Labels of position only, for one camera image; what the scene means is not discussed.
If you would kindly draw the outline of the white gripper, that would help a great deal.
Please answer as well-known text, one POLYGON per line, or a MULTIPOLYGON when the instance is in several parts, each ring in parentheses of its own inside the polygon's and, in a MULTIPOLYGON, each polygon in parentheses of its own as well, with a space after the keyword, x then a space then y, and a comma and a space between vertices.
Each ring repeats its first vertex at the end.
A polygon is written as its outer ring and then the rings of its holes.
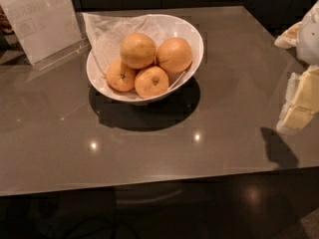
MULTIPOLYGON (((319 0, 274 42, 282 49, 296 48, 297 57, 309 65, 319 65, 319 0)), ((285 104, 276 129, 294 134, 308 125, 319 112, 319 67, 310 66, 302 74, 293 73, 288 80, 285 104)))

